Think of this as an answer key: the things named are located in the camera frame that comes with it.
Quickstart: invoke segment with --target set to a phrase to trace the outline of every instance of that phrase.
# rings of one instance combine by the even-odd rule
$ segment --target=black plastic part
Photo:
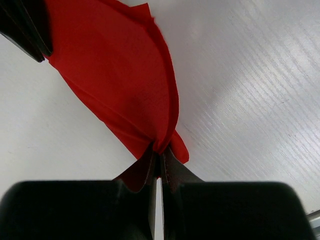
[[[152,240],[150,194],[121,180],[18,183],[0,205],[0,239]]]
[[[1,6],[0,33],[37,62],[45,60],[37,46],[27,38]]]
[[[42,62],[53,52],[49,16],[44,0],[0,0],[0,33]]]
[[[169,149],[160,162],[165,240],[315,240],[286,184],[203,182]]]
[[[116,181],[121,180],[132,193],[136,194],[139,194],[146,186],[150,186],[148,222],[152,237],[155,233],[156,180],[160,171],[159,168],[159,155],[153,151],[153,144],[150,144],[140,159],[114,179]]]

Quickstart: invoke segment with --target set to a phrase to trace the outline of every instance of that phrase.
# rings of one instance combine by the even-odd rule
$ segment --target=white table surface
[[[285,182],[306,212],[320,209],[320,2],[149,6],[173,61],[186,166],[207,181]],[[112,179],[134,163],[47,61],[4,37],[0,52],[0,196],[22,180]]]

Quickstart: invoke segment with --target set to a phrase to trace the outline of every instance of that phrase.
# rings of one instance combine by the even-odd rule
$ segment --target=red fabric
[[[78,98],[138,159],[148,145],[170,144],[185,163],[175,131],[179,98],[166,42],[143,4],[45,0],[53,54],[48,57]]]

